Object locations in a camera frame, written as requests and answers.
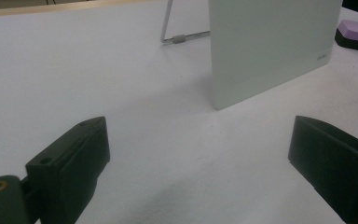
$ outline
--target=white board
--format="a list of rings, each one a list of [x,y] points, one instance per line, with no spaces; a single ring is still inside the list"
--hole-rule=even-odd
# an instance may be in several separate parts
[[[342,0],[210,0],[213,103],[223,109],[328,63]]]

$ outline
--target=metal stand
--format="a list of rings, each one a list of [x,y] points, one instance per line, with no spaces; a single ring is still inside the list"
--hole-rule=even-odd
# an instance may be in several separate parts
[[[162,26],[162,32],[161,32],[161,43],[163,44],[180,44],[180,43],[184,43],[187,40],[192,40],[192,39],[198,39],[198,38],[202,38],[205,36],[209,36],[210,35],[210,31],[205,31],[205,32],[201,32],[201,33],[196,33],[196,34],[192,34],[192,35],[175,35],[170,39],[165,39],[165,34],[167,33],[167,27],[168,27],[168,20],[170,19],[170,15],[171,15],[171,9],[172,9],[172,3],[173,0],[168,0],[168,5],[167,5],[167,11],[165,12],[165,19],[164,19],[164,24]]]

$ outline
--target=white panel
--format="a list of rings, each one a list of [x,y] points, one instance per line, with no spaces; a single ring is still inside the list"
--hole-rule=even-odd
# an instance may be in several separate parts
[[[341,0],[210,0],[213,103],[234,105],[328,63]]]

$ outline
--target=white table surface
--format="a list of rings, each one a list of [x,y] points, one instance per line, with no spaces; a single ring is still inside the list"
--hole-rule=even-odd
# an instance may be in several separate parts
[[[161,46],[165,7],[0,17],[0,175],[24,178],[56,138],[106,116],[112,160],[79,224],[343,223],[287,153],[295,115],[358,137],[358,51],[335,44],[330,64],[216,111],[210,39]]]

